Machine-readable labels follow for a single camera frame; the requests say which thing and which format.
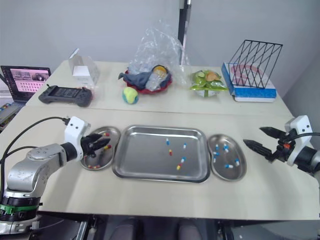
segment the oval metal dish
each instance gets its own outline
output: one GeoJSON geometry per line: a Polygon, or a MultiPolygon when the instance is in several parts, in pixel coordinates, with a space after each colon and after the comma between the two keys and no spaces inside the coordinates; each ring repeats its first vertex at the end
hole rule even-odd
{"type": "Polygon", "coordinates": [[[87,156],[81,160],[81,165],[87,170],[97,171],[109,167],[116,153],[116,148],[120,139],[120,131],[112,126],[100,127],[91,134],[105,134],[108,133],[109,136],[103,136],[103,138],[110,138],[108,145],[111,145],[111,149],[104,150],[103,148],[95,151],[96,157],[87,156]]]}
{"type": "Polygon", "coordinates": [[[240,146],[231,137],[217,134],[208,139],[208,148],[211,155],[211,169],[215,175],[226,181],[239,181],[247,172],[247,163],[240,146]],[[224,144],[228,146],[228,152],[224,150],[224,144]]]}

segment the wire rack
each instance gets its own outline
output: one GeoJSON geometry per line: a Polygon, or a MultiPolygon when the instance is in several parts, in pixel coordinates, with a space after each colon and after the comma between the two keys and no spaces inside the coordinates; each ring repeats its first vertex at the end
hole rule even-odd
{"type": "Polygon", "coordinates": [[[266,88],[283,45],[244,40],[228,63],[233,85],[266,88]]]}

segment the rectangular metal tray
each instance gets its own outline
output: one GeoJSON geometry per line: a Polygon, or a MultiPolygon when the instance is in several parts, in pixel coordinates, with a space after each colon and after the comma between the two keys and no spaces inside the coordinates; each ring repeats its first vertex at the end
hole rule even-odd
{"type": "Polygon", "coordinates": [[[129,126],[112,170],[121,178],[201,183],[210,175],[206,136],[194,128],[129,126]]]}

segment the black handheld controller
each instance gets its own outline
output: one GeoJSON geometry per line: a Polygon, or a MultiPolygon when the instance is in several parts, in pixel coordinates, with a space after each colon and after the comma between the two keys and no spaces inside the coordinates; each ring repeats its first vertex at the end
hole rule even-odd
{"type": "Polygon", "coordinates": [[[52,102],[75,103],[79,107],[87,107],[92,100],[92,93],[89,89],[71,88],[60,86],[49,86],[39,96],[39,100],[45,104],[52,102]]]}

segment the plastic bag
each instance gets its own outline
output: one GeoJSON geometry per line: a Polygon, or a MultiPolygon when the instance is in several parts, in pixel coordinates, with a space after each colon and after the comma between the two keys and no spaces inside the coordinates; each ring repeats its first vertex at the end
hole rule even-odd
{"type": "Polygon", "coordinates": [[[220,80],[221,76],[211,70],[200,70],[191,75],[192,86],[190,90],[194,90],[202,97],[211,97],[226,91],[228,88],[220,80]]]}
{"type": "Polygon", "coordinates": [[[146,29],[134,59],[129,63],[128,72],[130,74],[150,72],[156,65],[165,66],[174,82],[187,85],[186,66],[190,64],[185,49],[170,26],[162,20],[156,26],[146,29]]]}

